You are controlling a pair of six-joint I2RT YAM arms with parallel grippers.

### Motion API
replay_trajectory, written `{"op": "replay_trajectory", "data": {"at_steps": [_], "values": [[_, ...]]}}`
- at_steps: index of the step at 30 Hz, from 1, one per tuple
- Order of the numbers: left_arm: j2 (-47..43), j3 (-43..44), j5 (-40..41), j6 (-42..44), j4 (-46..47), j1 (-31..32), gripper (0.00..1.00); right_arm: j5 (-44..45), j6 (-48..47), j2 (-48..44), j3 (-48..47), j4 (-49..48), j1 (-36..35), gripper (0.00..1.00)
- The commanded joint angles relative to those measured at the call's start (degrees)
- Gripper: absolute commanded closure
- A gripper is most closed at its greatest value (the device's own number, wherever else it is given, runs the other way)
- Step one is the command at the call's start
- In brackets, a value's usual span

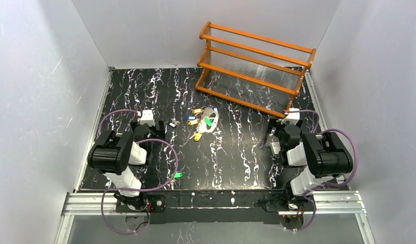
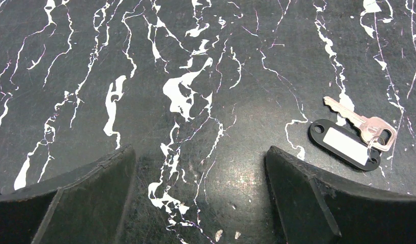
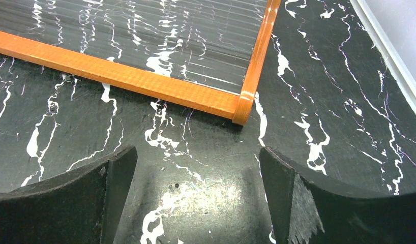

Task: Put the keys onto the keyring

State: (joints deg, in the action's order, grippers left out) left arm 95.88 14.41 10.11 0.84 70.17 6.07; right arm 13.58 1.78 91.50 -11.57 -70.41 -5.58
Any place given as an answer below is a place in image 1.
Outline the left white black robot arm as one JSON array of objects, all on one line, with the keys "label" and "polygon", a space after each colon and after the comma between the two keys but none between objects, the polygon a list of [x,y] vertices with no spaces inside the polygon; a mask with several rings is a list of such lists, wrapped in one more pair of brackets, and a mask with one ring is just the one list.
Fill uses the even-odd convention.
[{"label": "left white black robot arm", "polygon": [[164,121],[160,120],[154,126],[132,122],[132,131],[118,135],[115,131],[105,131],[94,142],[87,157],[87,164],[109,178],[119,188],[114,197],[124,204],[139,207],[143,197],[137,191],[127,188],[140,189],[142,183],[132,173],[130,166],[147,165],[153,151],[152,142],[137,144],[144,139],[165,139]]}]

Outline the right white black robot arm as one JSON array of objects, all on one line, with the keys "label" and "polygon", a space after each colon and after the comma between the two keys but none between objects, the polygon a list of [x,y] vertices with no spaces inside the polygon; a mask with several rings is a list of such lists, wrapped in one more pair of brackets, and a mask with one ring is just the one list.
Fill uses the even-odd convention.
[{"label": "right white black robot arm", "polygon": [[285,205],[307,202],[315,187],[353,170],[352,156],[335,132],[305,134],[301,123],[299,118],[272,117],[267,128],[278,138],[270,147],[279,164],[303,169],[286,184],[280,197]]}]

